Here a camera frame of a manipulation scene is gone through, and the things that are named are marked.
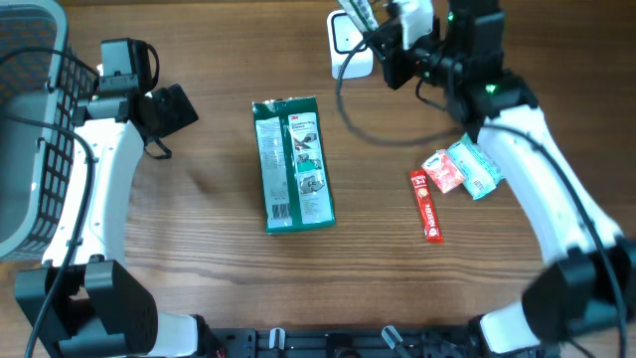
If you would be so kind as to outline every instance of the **teal packet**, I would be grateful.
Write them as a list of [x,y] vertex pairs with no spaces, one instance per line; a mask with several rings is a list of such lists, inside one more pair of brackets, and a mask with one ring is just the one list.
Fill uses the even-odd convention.
[[252,104],[260,155],[266,231],[336,224],[316,97]]
[[473,200],[483,198],[495,190],[497,184],[504,178],[501,170],[480,150],[477,144],[472,142],[468,134],[464,134],[446,152],[466,177],[463,184]]

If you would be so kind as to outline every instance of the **cable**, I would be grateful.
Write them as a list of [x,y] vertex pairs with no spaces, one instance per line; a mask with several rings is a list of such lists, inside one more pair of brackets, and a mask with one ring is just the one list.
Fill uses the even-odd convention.
[[430,105],[434,108],[437,108],[441,111],[446,111],[446,107],[437,103],[434,100],[430,100],[428,98],[424,98],[423,96],[421,96],[421,94],[419,93],[419,90],[421,89],[421,84],[424,83],[423,79],[419,79],[419,81],[417,82],[417,86],[415,87],[415,96],[417,97],[417,99],[421,100],[422,102],[424,102],[424,104]]
[[99,72],[97,70],[95,70],[91,66],[85,64],[82,60],[78,59],[77,57],[75,57],[75,56],[73,56],[71,54],[67,54],[65,52],[62,52],[62,51],[58,51],[58,50],[47,48],[47,47],[40,47],[40,46],[24,47],[24,48],[20,48],[18,50],[12,51],[12,52],[8,53],[7,55],[5,55],[5,56],[0,58],[0,66],[2,66],[9,59],[14,58],[14,57],[16,57],[18,55],[21,55],[21,54],[24,54],[24,53],[47,53],[47,54],[54,54],[54,55],[62,56],[63,58],[68,59],[69,61],[73,61],[74,63],[76,63],[77,65],[82,67],[83,69],[85,69],[85,70],[89,71],[90,73],[92,73],[93,75],[95,75],[96,77],[99,77]]
[[159,83],[159,55],[157,55],[157,50],[155,50],[154,46],[150,44],[146,44],[146,46],[148,46],[148,50],[150,50],[150,53],[155,58],[155,76],[152,77],[152,89],[151,89],[153,90],[155,87],[157,87],[157,84]]
[[578,350],[582,355],[585,356],[585,358],[596,358],[592,352],[588,351],[587,349],[585,349],[585,347],[583,347],[582,345],[576,343],[576,341],[574,341],[573,339],[570,339],[567,341],[569,344],[572,345],[572,347],[576,348],[576,350]]
[[536,142],[530,135],[522,131],[519,131],[517,129],[510,128],[503,125],[484,124],[482,127],[503,130],[526,139],[533,147],[533,150],[537,150],[544,155],[546,160],[550,163],[552,168],[555,170],[556,175],[558,175],[558,177],[562,181],[563,186],[567,190],[567,193],[569,193],[569,196],[571,197],[572,202],[574,203],[574,206],[576,207],[576,210],[578,211],[578,214],[580,215],[583,221],[583,224],[586,226],[587,230],[589,231],[589,234],[592,237],[592,240],[594,241],[596,250],[598,251],[598,254],[601,257],[601,261],[605,268],[605,272],[607,273],[607,278],[609,279],[609,283],[612,289],[612,294],[614,295],[614,301],[616,303],[617,325],[618,325],[618,332],[619,332],[619,357],[621,358],[627,357],[627,322],[626,322],[627,309],[625,307],[623,295],[620,290],[620,285],[618,284],[618,278],[616,278],[616,272],[614,271],[614,268],[611,265],[611,262],[609,260],[609,257],[607,256],[607,251],[605,250],[603,243],[600,241],[598,232],[594,228],[594,223],[589,218],[589,215],[587,214],[587,211],[585,210],[583,203],[581,202],[580,198],[576,194],[576,191],[574,190],[574,187],[572,186],[572,184],[569,182],[569,179],[567,179],[567,176],[565,175],[563,170],[560,168],[557,161],[548,153],[548,151],[541,144]]
[[[157,144],[157,146],[159,147],[159,149],[163,150],[163,154],[160,155],[154,155],[151,154],[148,151],[148,144],[154,142],[155,144]],[[153,137],[153,138],[149,138],[146,140],[145,145],[143,146],[143,151],[146,152],[146,154],[148,154],[149,157],[151,157],[152,159],[157,159],[157,160],[164,160],[164,159],[170,159],[172,158],[172,150],[170,150],[170,148],[168,148],[166,146],[166,144],[164,144],[159,138],[157,137]]]
[[461,56],[453,59],[452,63],[448,67],[448,72],[446,73],[446,90],[450,95],[455,96],[455,67],[462,60]]
[[77,133],[73,132],[70,129],[62,128],[58,125],[48,124],[41,121],[21,118],[19,116],[16,116],[10,113],[4,113],[3,116],[6,119],[11,121],[48,128],[48,129],[62,132],[68,136],[71,136],[73,139],[79,142],[79,145],[81,145],[83,150],[86,152],[86,181],[83,187],[83,193],[81,194],[81,202],[79,203],[78,219],[76,220],[75,227],[73,228],[71,240],[69,241],[69,248],[67,249],[67,253],[64,256],[64,260],[62,261],[62,264],[60,265],[58,274],[56,274],[56,277],[53,280],[53,284],[51,285],[51,288],[49,289],[49,293],[47,294],[47,297],[45,298],[44,303],[42,303],[42,308],[40,308],[40,313],[38,313],[38,318],[36,318],[36,321],[33,324],[33,330],[31,331],[31,336],[29,337],[29,341],[27,343],[27,349],[24,354],[25,358],[31,358],[33,356],[33,350],[36,346],[36,341],[38,340],[38,335],[40,333],[40,330],[42,329],[42,324],[44,323],[44,320],[47,316],[47,312],[49,311],[49,308],[51,307],[51,302],[53,301],[56,294],[60,290],[60,287],[62,286],[64,273],[68,269],[69,264],[71,262],[71,258],[73,257],[76,251],[76,246],[78,245],[81,228],[83,226],[83,222],[86,217],[86,207],[88,204],[88,198],[90,197],[90,193],[92,192],[92,177],[94,174],[95,159],[92,154],[92,151],[90,150],[90,146],[88,145],[88,143],[86,143],[86,141],[81,136],[79,136]]
[[344,108],[344,104],[343,104],[343,100],[341,96],[342,81],[343,81],[343,76],[345,74],[345,70],[347,70],[347,66],[349,66],[349,63],[351,62],[351,59],[353,59],[354,55],[358,53],[360,49],[362,49],[362,47],[365,46],[369,41],[371,41],[373,38],[378,36],[378,34],[390,24],[391,22],[386,22],[378,30],[376,30],[371,35],[365,37],[361,42],[359,42],[358,45],[356,45],[356,47],[354,47],[353,50],[351,50],[351,52],[345,59],[345,62],[342,64],[342,67],[340,68],[340,72],[338,73],[338,80],[336,83],[336,100],[338,104],[338,111],[340,112],[340,115],[342,116],[342,119],[345,122],[345,125],[347,125],[347,128],[349,129],[349,131],[356,134],[361,139],[364,139],[376,145],[393,146],[393,147],[403,147],[403,146],[409,147],[409,146],[415,146],[415,145],[424,145],[438,139],[443,139],[448,135],[461,134],[463,130],[461,130],[460,128],[451,128],[450,130],[446,132],[427,135],[427,136],[423,136],[421,138],[415,138],[415,139],[383,138],[383,137],[375,136],[374,134],[371,134],[365,131],[364,129],[357,127],[351,121],[351,118],[349,117],[349,115],[347,114],[347,111]]

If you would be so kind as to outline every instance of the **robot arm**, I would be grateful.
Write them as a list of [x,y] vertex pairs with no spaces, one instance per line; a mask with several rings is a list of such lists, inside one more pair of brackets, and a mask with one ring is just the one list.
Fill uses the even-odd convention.
[[[521,302],[479,319],[487,351],[511,353],[615,325],[619,298],[609,293],[613,288],[607,279],[610,273],[580,208],[545,154],[525,136],[546,150],[573,187],[602,247],[609,251],[620,294],[632,305],[635,297],[629,282],[636,272],[636,251],[633,245],[618,241],[623,238],[618,225],[572,172],[523,79],[503,70],[504,14],[497,0],[450,0],[446,38],[439,38],[439,21],[433,19],[432,31],[413,40],[409,36],[417,28],[413,16],[429,5],[429,0],[390,2],[392,20],[376,36],[367,37],[382,54],[385,81],[397,90],[417,76],[444,88],[447,111],[502,169],[549,267],[525,291]],[[430,23],[428,14],[419,19]]]
[[[123,39],[101,46],[104,76],[99,90],[79,99],[72,118],[75,132],[90,145],[96,161],[93,190],[80,244],[39,338],[52,357],[191,356],[199,350],[207,326],[195,316],[157,311],[150,292],[125,269],[124,229],[132,177],[145,145],[198,117],[178,85],[144,95],[158,75],[150,75],[149,45]],[[43,268],[22,271],[16,279],[16,299],[32,324],[79,216],[86,153],[78,143],[75,151],[67,200]],[[88,298],[71,298],[81,286]]]

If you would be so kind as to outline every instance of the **plastic basket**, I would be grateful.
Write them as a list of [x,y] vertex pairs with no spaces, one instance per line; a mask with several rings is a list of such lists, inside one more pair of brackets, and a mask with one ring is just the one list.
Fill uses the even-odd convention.
[[[53,0],[0,0],[0,56],[25,46],[74,54]],[[72,138],[3,120],[12,113],[71,128],[78,95],[94,77],[57,55],[26,53],[0,66],[0,260],[38,260],[58,222],[73,166]]]

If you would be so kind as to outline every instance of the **white power adapter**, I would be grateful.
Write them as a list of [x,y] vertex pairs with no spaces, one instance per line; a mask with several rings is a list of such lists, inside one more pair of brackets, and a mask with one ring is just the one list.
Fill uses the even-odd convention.
[[[336,10],[329,14],[327,17],[327,29],[329,31],[329,48],[331,50],[331,76],[337,79],[345,59],[356,45],[362,41],[363,37],[344,10]],[[364,46],[351,59],[343,79],[368,76],[373,68],[374,54],[369,47]]]

